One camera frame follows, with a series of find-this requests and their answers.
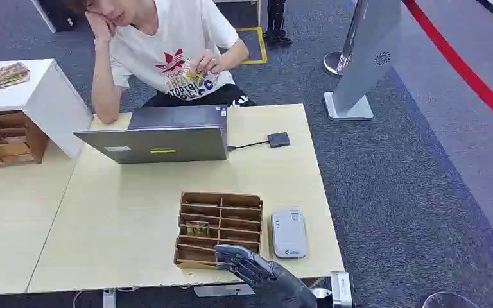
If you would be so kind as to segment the robot right grey hand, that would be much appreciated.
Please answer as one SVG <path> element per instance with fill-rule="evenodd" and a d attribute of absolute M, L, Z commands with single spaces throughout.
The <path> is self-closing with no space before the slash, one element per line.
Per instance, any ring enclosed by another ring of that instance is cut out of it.
<path fill-rule="evenodd" d="M 216 268 L 247 283 L 267 307 L 316 307 L 317 300 L 301 279 L 275 261 L 239 245 L 214 247 Z"/>

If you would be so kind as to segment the person's right hand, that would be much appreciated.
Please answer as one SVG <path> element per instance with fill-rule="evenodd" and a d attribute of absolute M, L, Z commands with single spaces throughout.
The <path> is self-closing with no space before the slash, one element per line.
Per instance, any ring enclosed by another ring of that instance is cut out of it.
<path fill-rule="evenodd" d="M 116 25 L 98 13 L 86 11 L 85 16 L 94 34 L 95 41 L 109 43 L 116 34 Z"/>

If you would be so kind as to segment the person's left hand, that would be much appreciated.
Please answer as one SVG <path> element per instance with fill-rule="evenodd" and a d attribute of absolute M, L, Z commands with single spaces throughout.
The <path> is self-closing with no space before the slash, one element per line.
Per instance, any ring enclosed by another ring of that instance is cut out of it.
<path fill-rule="evenodd" d="M 224 71 L 225 63 L 220 53 L 206 49 L 198 58 L 190 62 L 189 71 L 196 74 L 216 74 Z"/>

